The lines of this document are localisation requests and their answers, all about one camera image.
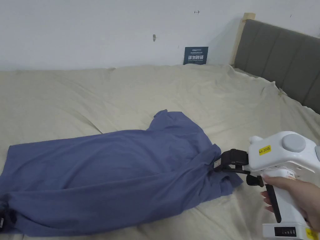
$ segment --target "bed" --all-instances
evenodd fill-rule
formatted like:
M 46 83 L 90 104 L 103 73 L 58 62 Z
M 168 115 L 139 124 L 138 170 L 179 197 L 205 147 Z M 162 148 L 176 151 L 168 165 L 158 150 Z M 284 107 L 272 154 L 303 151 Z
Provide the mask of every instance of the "bed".
M 1 171 L 10 145 L 146 129 L 163 109 L 182 111 L 222 151 L 247 150 L 250 136 L 286 130 L 319 145 L 319 39 L 253 19 L 246 13 L 240 23 L 232 66 L 0 72 Z M 262 223 L 275 218 L 260 191 L 242 184 L 175 217 L 50 239 L 261 239 Z

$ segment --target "gray button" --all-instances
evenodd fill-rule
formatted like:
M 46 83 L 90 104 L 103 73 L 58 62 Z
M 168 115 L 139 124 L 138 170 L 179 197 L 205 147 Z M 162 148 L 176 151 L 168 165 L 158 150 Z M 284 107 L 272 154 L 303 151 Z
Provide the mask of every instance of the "gray button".
M 317 158 L 320 161 L 320 146 L 315 146 L 315 151 L 316 151 L 316 154 L 317 154 Z
M 305 139 L 298 134 L 288 134 L 282 138 L 282 147 L 290 152 L 299 153 L 306 147 Z

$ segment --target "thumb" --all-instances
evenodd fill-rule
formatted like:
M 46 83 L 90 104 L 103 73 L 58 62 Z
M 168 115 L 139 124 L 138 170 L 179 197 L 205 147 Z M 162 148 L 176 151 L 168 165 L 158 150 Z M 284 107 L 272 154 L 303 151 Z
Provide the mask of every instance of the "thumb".
M 269 177 L 269 176 L 263 176 L 263 180 L 270 185 L 273 185 L 277 188 L 281 188 L 284 190 L 289 191 L 292 185 L 295 184 L 295 181 L 289 178 L 283 178 L 283 177 Z

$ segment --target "blue shirt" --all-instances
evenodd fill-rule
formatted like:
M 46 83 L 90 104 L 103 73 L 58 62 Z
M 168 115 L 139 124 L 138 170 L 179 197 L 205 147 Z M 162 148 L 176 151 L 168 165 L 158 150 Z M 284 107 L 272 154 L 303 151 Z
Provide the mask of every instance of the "blue shirt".
M 220 155 L 197 124 L 167 110 L 147 130 L 10 146 L 0 176 L 4 232 L 78 236 L 180 214 L 242 183 L 213 172 Z

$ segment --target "white wall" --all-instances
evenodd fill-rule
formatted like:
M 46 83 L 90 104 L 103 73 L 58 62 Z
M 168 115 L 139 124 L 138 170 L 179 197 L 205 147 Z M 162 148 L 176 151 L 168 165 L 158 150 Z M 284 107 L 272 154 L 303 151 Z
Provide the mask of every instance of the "white wall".
M 319 8 L 319 0 L 0 0 L 0 69 L 174 65 L 186 46 L 209 46 L 208 63 L 227 64 L 244 12 L 318 36 Z

